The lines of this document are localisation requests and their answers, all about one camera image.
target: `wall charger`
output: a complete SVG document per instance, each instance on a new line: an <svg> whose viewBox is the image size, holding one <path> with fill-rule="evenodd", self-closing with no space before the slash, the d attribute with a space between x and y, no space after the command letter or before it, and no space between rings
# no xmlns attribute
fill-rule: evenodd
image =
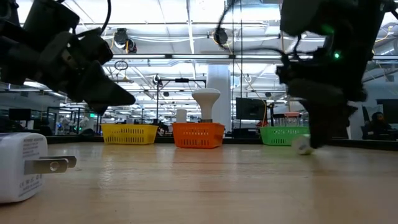
<svg viewBox="0 0 398 224"><path fill-rule="evenodd" d="M74 156L47 156L47 140L36 133L0 133L0 203L20 202L40 192L43 174L76 166Z"/></svg>

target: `plastic basket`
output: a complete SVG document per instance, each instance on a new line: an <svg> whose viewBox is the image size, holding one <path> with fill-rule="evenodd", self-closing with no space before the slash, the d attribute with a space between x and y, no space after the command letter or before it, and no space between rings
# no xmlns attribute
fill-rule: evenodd
<svg viewBox="0 0 398 224"><path fill-rule="evenodd" d="M269 146L291 146L296 136L308 134L308 127L262 127L262 143Z"/></svg>
<svg viewBox="0 0 398 224"><path fill-rule="evenodd" d="M223 143L224 125L219 123L174 123L177 147L213 149Z"/></svg>
<svg viewBox="0 0 398 224"><path fill-rule="evenodd" d="M102 124L105 144L153 144L157 126L148 124Z"/></svg>

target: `yellow basket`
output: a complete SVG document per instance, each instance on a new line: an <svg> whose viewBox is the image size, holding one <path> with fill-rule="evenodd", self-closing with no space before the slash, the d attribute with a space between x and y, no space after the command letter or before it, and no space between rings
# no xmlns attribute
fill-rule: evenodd
<svg viewBox="0 0 398 224"><path fill-rule="evenodd" d="M157 126L148 124L102 124L105 144L153 144Z"/></svg>

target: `power plug prong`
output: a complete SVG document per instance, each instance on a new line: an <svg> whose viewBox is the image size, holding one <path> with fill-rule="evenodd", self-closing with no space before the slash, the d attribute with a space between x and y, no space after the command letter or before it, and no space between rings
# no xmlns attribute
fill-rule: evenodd
<svg viewBox="0 0 398 224"><path fill-rule="evenodd" d="M68 169L67 159L39 159L25 161L25 175L64 173Z"/></svg>
<svg viewBox="0 0 398 224"><path fill-rule="evenodd" d="M43 156L39 159L67 159L68 160L68 168L74 168L76 166L76 157L75 156Z"/></svg>

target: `table surface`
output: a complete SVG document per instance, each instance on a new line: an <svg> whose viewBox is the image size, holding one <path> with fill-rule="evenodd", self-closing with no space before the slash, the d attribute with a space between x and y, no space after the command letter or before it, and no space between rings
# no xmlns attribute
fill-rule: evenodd
<svg viewBox="0 0 398 224"><path fill-rule="evenodd" d="M0 206L0 223L397 223L398 153L325 147L103 143L49 146L74 155L43 191Z"/></svg>

